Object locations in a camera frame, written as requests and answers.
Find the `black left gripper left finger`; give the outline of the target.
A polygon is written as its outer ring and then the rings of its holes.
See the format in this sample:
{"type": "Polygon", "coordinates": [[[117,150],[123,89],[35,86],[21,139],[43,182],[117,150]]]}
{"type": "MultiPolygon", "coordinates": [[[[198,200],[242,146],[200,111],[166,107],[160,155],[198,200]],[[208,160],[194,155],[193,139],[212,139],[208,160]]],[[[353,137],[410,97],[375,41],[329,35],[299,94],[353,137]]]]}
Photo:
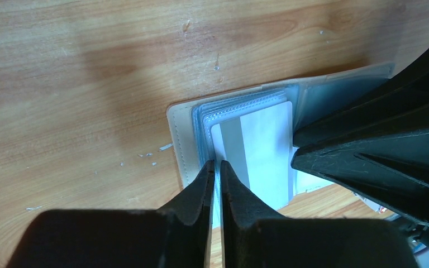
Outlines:
{"type": "Polygon", "coordinates": [[[8,267],[205,267],[215,162],[158,209],[53,209],[28,226],[8,267]]]}

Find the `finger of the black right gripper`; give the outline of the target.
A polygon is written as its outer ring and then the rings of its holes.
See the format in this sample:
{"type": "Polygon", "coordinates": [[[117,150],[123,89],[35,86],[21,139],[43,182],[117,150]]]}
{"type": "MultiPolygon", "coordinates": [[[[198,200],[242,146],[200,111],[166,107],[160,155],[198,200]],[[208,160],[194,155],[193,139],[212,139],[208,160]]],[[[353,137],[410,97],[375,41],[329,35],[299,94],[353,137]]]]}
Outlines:
{"type": "Polygon", "coordinates": [[[303,147],[346,134],[429,103],[429,49],[400,73],[359,99],[308,123],[293,135],[303,147]]]}
{"type": "Polygon", "coordinates": [[[429,129],[303,146],[291,164],[429,226],[429,129]]]}

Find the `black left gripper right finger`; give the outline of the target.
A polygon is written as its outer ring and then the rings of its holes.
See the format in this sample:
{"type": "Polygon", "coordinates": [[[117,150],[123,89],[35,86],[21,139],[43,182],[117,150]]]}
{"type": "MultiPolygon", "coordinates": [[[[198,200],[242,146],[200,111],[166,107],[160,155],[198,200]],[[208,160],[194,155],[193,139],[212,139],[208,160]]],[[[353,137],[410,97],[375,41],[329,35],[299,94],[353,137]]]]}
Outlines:
{"type": "Polygon", "coordinates": [[[404,235],[379,219],[289,218],[220,166],[224,267],[416,267],[404,235]]]}

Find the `white card with magnetic stripe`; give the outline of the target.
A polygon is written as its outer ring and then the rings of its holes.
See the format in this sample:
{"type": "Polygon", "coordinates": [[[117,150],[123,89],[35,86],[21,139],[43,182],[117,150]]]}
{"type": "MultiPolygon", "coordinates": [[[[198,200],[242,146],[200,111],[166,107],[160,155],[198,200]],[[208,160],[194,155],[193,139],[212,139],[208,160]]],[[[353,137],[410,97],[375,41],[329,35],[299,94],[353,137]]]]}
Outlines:
{"type": "Polygon", "coordinates": [[[286,101],[211,127],[216,159],[228,161],[240,181],[275,210],[293,198],[292,115],[286,101]]]}

